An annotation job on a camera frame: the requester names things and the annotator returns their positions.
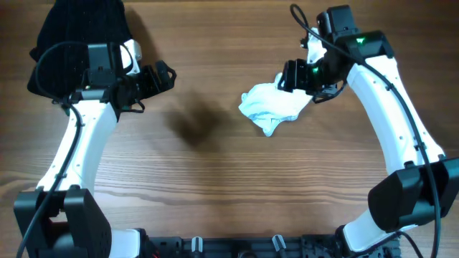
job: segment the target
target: crumpled white fabric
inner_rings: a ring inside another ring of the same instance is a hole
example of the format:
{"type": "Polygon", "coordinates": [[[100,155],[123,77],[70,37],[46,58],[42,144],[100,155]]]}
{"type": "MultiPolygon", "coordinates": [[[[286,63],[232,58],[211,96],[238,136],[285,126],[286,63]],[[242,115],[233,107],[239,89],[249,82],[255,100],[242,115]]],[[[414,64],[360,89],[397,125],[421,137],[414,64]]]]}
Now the crumpled white fabric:
{"type": "MultiPolygon", "coordinates": [[[[308,63],[314,63],[325,55],[326,50],[317,38],[309,36],[308,63]]],[[[296,120],[312,98],[304,90],[294,90],[292,93],[278,90],[281,77],[282,73],[279,73],[273,83],[259,84],[248,93],[243,93],[242,104],[239,106],[242,114],[260,126],[267,137],[273,134],[281,122],[296,120]]]]}

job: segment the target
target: wooden surface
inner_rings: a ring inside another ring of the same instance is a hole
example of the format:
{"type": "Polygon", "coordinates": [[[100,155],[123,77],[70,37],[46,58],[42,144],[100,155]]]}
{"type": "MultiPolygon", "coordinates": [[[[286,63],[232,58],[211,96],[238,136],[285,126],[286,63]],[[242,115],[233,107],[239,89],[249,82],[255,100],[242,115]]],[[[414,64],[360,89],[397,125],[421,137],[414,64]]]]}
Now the wooden surface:
{"type": "MultiPolygon", "coordinates": [[[[311,24],[345,1],[301,1],[311,24]]],[[[127,3],[144,64],[166,60],[176,87],[123,114],[100,162],[95,198],[111,226],[151,236],[269,237],[327,234],[366,209],[386,175],[376,135],[350,89],[309,104],[273,137],[244,117],[240,95],[304,58],[304,31],[287,1],[127,3]]],[[[363,31],[392,44],[411,100],[449,156],[459,156],[458,2],[353,1],[363,31]]],[[[0,6],[0,257],[21,239],[12,205],[32,190],[62,139],[67,118],[27,92],[49,4],[0,6]]],[[[432,224],[411,231],[430,255],[432,224]]],[[[414,252],[402,242],[405,257],[414,252]]],[[[440,257],[459,253],[459,205],[443,219],[440,257]]]]}

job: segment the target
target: wood grain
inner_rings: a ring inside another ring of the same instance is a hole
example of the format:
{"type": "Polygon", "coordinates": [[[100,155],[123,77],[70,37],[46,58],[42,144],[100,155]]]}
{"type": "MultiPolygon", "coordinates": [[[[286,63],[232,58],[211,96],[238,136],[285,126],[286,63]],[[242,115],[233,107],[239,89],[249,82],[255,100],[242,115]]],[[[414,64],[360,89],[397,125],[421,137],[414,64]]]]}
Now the wood grain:
{"type": "MultiPolygon", "coordinates": [[[[301,1],[310,23],[345,1],[301,1]]],[[[327,234],[366,209],[385,177],[379,142],[359,100],[309,104],[273,137],[244,117],[240,95],[273,81],[301,58],[304,31],[289,1],[126,3],[144,64],[161,58],[176,87],[123,114],[104,150],[95,198],[113,228],[151,236],[268,237],[327,234]]],[[[349,1],[363,31],[381,29],[425,126],[449,156],[459,155],[459,3],[349,1]]],[[[0,5],[0,257],[21,236],[12,205],[33,189],[54,158],[67,118],[27,92],[49,4],[0,5]]],[[[440,257],[459,252],[457,202],[443,219],[440,257]]],[[[430,253],[432,224],[412,231],[430,253]]],[[[404,257],[415,254],[405,241],[404,257]]]]}

